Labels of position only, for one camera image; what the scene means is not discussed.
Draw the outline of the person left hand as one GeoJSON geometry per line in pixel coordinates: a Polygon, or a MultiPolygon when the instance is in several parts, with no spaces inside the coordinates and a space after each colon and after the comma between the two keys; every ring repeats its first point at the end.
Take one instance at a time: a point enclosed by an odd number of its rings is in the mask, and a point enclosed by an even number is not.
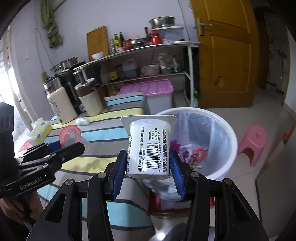
{"type": "MultiPolygon", "coordinates": [[[[31,218],[37,220],[43,212],[43,206],[36,191],[28,195],[28,204],[31,210],[31,218]]],[[[20,225],[24,225],[21,220],[21,215],[23,214],[19,211],[23,211],[23,206],[19,202],[10,201],[8,198],[1,198],[1,209],[8,218],[16,221],[20,225]]]]}

